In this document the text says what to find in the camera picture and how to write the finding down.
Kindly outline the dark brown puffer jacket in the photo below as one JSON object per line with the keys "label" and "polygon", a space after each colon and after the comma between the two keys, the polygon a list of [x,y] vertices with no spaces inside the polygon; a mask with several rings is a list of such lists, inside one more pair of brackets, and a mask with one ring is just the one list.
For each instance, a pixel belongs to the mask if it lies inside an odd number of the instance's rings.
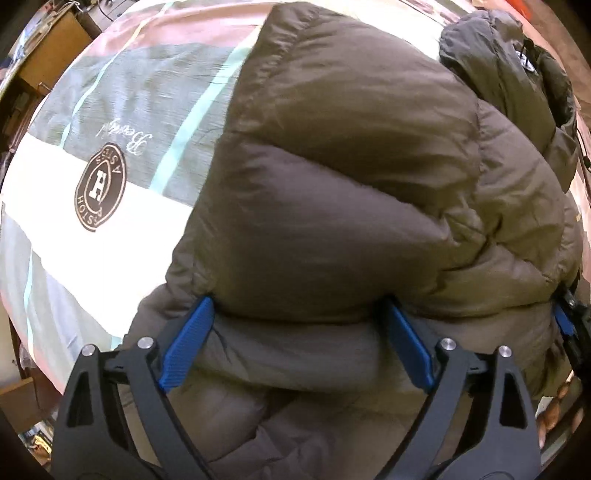
{"label": "dark brown puffer jacket", "polygon": [[464,348],[514,350],[533,397],[566,357],[551,298],[581,268],[576,102],[504,10],[430,58],[310,3],[273,7],[242,66],[164,283],[124,343],[202,297],[215,319],[170,396],[219,479],[372,479],[423,394],[394,303]]}

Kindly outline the striped patchwork duvet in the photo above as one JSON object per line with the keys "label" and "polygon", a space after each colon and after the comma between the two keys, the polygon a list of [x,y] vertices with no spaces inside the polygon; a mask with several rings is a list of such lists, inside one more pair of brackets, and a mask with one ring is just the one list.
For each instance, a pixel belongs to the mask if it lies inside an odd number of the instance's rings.
{"label": "striped patchwork duvet", "polygon": [[69,65],[1,188],[1,300],[63,390],[164,281],[270,3],[142,1]]}

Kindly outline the light wooden cabinet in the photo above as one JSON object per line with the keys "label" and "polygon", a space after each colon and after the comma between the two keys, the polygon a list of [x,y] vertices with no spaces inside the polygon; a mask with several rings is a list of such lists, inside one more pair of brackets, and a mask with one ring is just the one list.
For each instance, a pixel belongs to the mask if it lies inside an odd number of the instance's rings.
{"label": "light wooden cabinet", "polygon": [[9,54],[11,63],[2,70],[1,152],[14,152],[32,114],[51,92],[72,61],[91,42],[67,2],[57,10],[43,8],[44,18],[24,43]]}

